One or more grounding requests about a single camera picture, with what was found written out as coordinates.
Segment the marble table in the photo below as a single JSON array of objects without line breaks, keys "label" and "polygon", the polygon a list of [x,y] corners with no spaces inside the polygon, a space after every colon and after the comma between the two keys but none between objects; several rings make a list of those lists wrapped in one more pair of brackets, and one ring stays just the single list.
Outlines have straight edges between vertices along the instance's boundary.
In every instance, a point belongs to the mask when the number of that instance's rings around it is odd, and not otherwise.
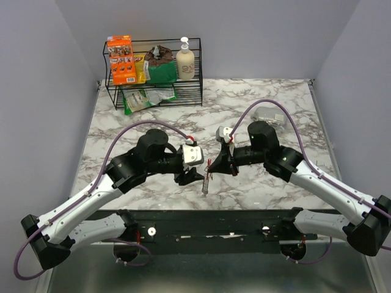
[{"label": "marble table", "polygon": [[[334,175],[322,127],[316,114],[312,96],[303,80],[261,79],[205,79],[203,106],[153,107],[125,116],[115,110],[105,88],[99,92],[93,113],[73,195],[96,177],[104,155],[114,137],[126,126],[140,120],[158,119],[171,123],[196,138],[207,158],[214,159],[220,145],[215,132],[222,126],[233,127],[246,108],[260,98],[274,99],[285,106],[297,124],[309,158],[319,167]],[[262,106],[274,107],[264,103]],[[238,146],[249,143],[247,125],[250,115],[236,132]],[[119,140],[112,157],[127,152],[138,138],[151,126],[139,126]],[[183,139],[169,133],[169,142],[175,147]],[[278,132],[280,144],[299,149],[293,128]],[[204,173],[205,164],[199,167]],[[155,175],[120,198],[106,204],[103,209],[290,209],[329,208],[309,192],[287,184],[269,175],[262,165],[239,168],[239,175],[214,174],[209,184],[209,194],[201,192],[202,182],[180,187],[173,175]]]}]

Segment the yellow bag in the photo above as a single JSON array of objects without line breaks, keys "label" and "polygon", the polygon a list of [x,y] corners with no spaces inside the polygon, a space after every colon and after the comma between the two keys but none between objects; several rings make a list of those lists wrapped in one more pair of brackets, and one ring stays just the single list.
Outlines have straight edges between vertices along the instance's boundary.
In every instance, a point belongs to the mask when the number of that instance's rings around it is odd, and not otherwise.
[{"label": "yellow bag", "polygon": [[134,54],[134,68],[136,69],[137,84],[145,84],[144,54]]}]

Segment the white wall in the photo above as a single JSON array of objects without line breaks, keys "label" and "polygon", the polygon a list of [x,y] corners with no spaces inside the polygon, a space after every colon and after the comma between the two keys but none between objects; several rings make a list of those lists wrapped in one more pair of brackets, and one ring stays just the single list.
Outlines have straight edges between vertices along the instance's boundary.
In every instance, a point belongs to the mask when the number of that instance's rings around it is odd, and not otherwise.
[{"label": "white wall", "polygon": [[[315,93],[344,182],[391,197],[390,0],[360,1],[316,78]],[[391,290],[391,252],[380,251],[377,260]]]},{"label": "white wall", "polygon": [[206,78],[314,78],[358,0],[56,0],[95,76],[107,36],[201,37]]},{"label": "white wall", "polygon": [[[0,40],[0,291],[34,292],[12,273],[20,220],[67,199],[96,85],[53,0],[2,1]],[[38,272],[30,248],[20,269]]]}]

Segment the orange box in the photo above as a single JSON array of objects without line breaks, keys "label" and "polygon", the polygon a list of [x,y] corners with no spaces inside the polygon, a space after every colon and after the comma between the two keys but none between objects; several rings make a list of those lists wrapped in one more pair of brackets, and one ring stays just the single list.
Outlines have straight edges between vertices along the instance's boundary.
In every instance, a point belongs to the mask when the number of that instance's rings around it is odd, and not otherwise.
[{"label": "orange box", "polygon": [[134,84],[137,82],[130,35],[108,37],[108,51],[113,84]]}]

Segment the cream-colored bottle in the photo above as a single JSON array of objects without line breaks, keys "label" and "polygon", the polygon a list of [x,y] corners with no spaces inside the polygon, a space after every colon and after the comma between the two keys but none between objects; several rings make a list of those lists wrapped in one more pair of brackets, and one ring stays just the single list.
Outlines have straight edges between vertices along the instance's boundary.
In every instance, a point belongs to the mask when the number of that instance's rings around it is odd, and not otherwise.
[{"label": "cream-colored bottle", "polygon": [[194,77],[194,53],[189,50],[189,39],[181,38],[181,51],[177,53],[178,76],[184,81]]}]

